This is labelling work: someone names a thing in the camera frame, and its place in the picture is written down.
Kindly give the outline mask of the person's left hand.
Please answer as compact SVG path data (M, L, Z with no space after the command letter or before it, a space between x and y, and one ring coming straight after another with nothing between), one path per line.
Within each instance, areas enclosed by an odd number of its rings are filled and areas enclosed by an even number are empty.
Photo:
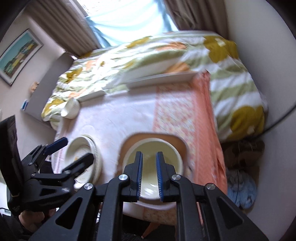
M46 216L51 217L56 213L56 209L43 212L23 211L19 216L21 224L30 232L35 232Z

